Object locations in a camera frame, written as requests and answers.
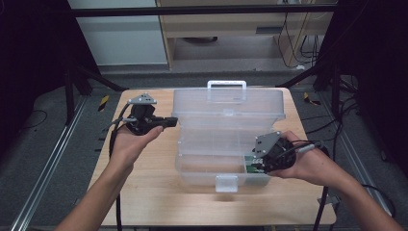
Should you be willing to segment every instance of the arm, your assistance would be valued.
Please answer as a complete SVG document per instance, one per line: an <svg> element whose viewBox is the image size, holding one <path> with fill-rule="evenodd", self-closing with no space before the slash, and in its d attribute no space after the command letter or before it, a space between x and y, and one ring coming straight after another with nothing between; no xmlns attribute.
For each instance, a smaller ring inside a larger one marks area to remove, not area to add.
<svg viewBox="0 0 408 231"><path fill-rule="evenodd" d="M289 141L299 141L292 132L287 132L283 136ZM270 175L302 179L337 190L362 230L403 230L357 180L317 148L297 154L293 167L276 170Z"/></svg>
<svg viewBox="0 0 408 231"><path fill-rule="evenodd" d="M105 170L56 230L98 230L132 172L134 162L147 144L155 140L162 131L163 127L159 126L138 137L125 126L121 127Z"/></svg>

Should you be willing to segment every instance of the forearm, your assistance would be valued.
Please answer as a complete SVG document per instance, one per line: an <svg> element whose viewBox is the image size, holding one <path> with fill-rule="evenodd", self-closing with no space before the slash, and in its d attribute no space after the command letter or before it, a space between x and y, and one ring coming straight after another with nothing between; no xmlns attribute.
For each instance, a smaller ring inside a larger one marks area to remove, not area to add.
<svg viewBox="0 0 408 231"><path fill-rule="evenodd" d="M119 195L129 172L108 165L56 230L97 230Z"/></svg>
<svg viewBox="0 0 408 231"><path fill-rule="evenodd" d="M362 230L403 230L355 179L345 179L338 191Z"/></svg>

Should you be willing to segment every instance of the clear plastic storage box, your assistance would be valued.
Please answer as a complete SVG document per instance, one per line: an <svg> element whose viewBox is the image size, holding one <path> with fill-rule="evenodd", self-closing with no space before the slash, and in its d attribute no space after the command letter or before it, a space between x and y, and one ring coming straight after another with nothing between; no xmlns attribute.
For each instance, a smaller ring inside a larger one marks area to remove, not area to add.
<svg viewBox="0 0 408 231"><path fill-rule="evenodd" d="M236 192L264 186L269 176L251 167L256 137L285 118L283 92L260 88L180 89L172 116L180 124L176 169L191 185Z"/></svg>

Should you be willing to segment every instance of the wooden tabletop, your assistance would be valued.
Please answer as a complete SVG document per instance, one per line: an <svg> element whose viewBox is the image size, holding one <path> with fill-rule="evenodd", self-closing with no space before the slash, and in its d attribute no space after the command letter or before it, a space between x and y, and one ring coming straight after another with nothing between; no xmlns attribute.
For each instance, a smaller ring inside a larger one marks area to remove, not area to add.
<svg viewBox="0 0 408 231"><path fill-rule="evenodd" d="M286 119L277 121L275 130L292 130L301 139L306 139L291 93L287 89L276 90L284 93ZM113 119L118 117L128 99L145 92L158 102L155 105L156 116L170 116L174 90L127 90L121 95ZM240 187L237 193L216 193L215 187L186 185L175 169L178 138L178 126L166 128L147 145L136 161L135 169L120 193L123 225L283 225L315 222L322 187L302 180L272 177L264 187ZM89 186L109 161L109 139L110 135L106 138ZM320 223L331 224L335 220L332 206L326 205ZM116 225L115 205L102 225Z"/></svg>

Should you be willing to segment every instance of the wall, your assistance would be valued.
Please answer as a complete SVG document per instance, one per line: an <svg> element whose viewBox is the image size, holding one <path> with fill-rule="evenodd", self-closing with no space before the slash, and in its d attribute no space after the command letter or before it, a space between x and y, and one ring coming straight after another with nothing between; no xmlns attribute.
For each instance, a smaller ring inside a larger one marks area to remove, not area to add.
<svg viewBox="0 0 408 231"><path fill-rule="evenodd" d="M68 0L72 9L155 7L154 0ZM99 66L167 64L158 16L77 18Z"/></svg>

